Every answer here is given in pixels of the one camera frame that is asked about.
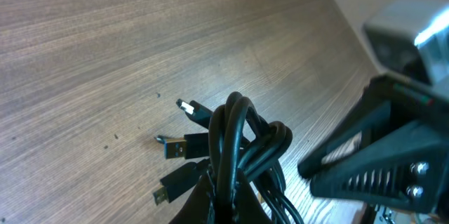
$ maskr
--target wood grain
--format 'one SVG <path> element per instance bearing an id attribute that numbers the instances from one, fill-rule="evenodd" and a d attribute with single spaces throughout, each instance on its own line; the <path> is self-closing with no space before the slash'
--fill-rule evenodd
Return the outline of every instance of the wood grain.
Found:
<path id="1" fill-rule="evenodd" d="M 203 131 L 178 98 L 232 91 L 294 134 L 281 158 L 307 223 L 350 223 L 359 203 L 313 199 L 296 164 L 375 73 L 332 0 L 0 0 L 0 218 L 166 223 L 156 134 Z"/>

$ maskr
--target wire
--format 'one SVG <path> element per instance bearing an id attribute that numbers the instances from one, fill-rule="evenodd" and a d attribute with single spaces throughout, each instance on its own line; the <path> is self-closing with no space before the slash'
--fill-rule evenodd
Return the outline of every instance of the wire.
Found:
<path id="1" fill-rule="evenodd" d="M 252 142 L 243 137 L 245 121 L 256 136 Z M 251 100 L 238 92 L 231 93 L 226 104 L 214 111 L 208 129 L 217 204 L 232 208 L 236 173 L 241 169 L 272 210 L 275 223 L 290 222 L 287 210 L 296 223 L 303 224 L 301 216 L 283 194 L 286 181 L 279 164 L 279 157 L 292 142 L 292 131 L 279 121 L 268 124 L 257 114 Z"/>

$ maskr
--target metal screw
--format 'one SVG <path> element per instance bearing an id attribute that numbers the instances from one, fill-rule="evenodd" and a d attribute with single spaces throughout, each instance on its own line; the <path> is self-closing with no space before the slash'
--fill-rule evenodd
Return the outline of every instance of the metal screw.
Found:
<path id="1" fill-rule="evenodd" d="M 429 170 L 429 163 L 418 162 L 416 164 L 410 165 L 410 170 L 416 175 L 425 175 Z"/>
<path id="2" fill-rule="evenodd" d="M 407 187 L 407 195 L 413 199 L 418 199 L 424 193 L 424 188 L 419 185 L 412 185 Z"/>

